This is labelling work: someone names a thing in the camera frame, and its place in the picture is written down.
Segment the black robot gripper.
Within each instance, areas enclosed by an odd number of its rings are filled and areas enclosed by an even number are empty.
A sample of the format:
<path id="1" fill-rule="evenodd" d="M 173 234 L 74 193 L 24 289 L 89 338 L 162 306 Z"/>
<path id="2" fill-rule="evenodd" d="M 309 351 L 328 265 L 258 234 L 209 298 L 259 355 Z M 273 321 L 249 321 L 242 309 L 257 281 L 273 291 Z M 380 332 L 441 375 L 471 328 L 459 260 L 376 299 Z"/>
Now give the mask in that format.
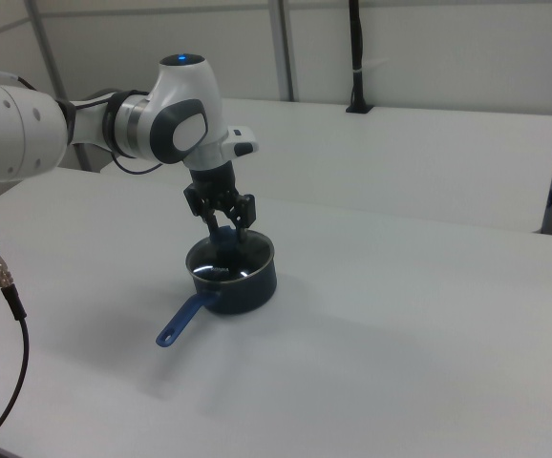
<path id="1" fill-rule="evenodd" d="M 233 224 L 237 240 L 244 242 L 247 230 L 256 220 L 255 197 L 237 193 L 236 177 L 231 161 L 214 169 L 191 171 L 192 184 L 184 191 L 189 208 L 195 217 L 200 217 L 207 226 L 209 238 L 215 241 L 219 225 L 215 210 L 209 201 L 219 200 L 219 210 Z"/>

